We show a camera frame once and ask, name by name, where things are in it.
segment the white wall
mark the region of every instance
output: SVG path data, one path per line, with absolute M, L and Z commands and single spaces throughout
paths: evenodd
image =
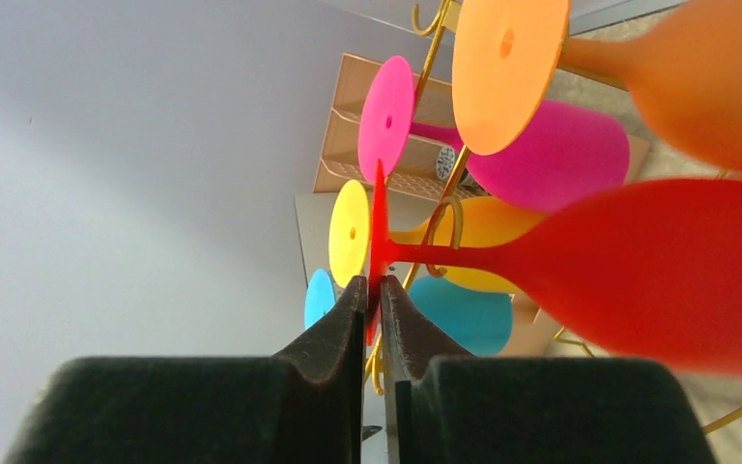
M 1 1 L 0 458 L 64 360 L 298 335 L 340 53 L 427 45 L 311 0 Z

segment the small round object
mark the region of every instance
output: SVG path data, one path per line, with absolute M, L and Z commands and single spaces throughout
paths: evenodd
M 453 48 L 453 114 L 480 156 L 528 125 L 556 69 L 570 0 L 465 0 Z
M 337 285 L 345 288 L 351 277 L 362 273 L 371 242 L 371 210 L 368 194 L 359 181 L 345 183 L 328 229 L 328 265 Z
M 411 65 L 401 56 L 391 57 L 377 71 L 359 119 L 357 157 L 366 181 L 374 182 L 377 160 L 386 177 L 396 167 L 408 143 L 414 103 Z
M 453 147 L 445 145 L 440 149 L 440 153 L 437 155 L 437 179 L 447 182 L 450 177 L 450 173 L 453 171 L 453 166 L 456 164 L 456 159 L 459 154 Z M 468 169 L 462 170 L 462 177 L 459 179 L 459 185 L 462 187 L 473 187 L 476 185 L 476 181 L 471 177 Z
M 331 311 L 335 303 L 337 303 L 337 294 L 328 271 L 325 269 L 314 271 L 305 292 L 305 310 L 303 311 L 305 329 L 308 330 L 322 319 Z

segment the pink wine glass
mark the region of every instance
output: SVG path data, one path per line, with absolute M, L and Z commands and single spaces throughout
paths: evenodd
M 360 171 L 373 182 L 377 160 L 393 171 L 409 135 L 456 151 L 464 141 L 456 128 L 414 121 L 414 75 L 394 56 L 377 72 L 359 122 Z M 624 183 L 630 144 L 612 117 L 559 101 L 543 101 L 524 132 L 490 156 L 472 154 L 466 165 L 484 189 L 510 205 L 551 213 L 586 196 Z

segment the black foam pad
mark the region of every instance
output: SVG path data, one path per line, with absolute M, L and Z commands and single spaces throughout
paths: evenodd
M 271 358 L 70 362 L 6 462 L 357 464 L 366 298 L 352 280 Z
M 684 391 L 654 362 L 436 359 L 411 401 L 414 462 L 715 462 Z

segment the shelf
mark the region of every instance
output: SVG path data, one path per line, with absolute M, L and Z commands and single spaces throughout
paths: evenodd
M 359 122 L 352 117 L 352 113 L 332 110 L 328 118 L 321 162 L 334 176 L 356 179 L 368 185 L 357 162 L 358 132 Z M 392 191 L 439 200 L 444 190 L 444 181 L 437 179 L 435 163 L 442 147 L 443 144 L 433 140 L 410 137 L 396 170 L 388 180 L 388 187 Z M 469 188 L 457 188 L 454 196 L 462 199 L 478 194 L 480 193 Z

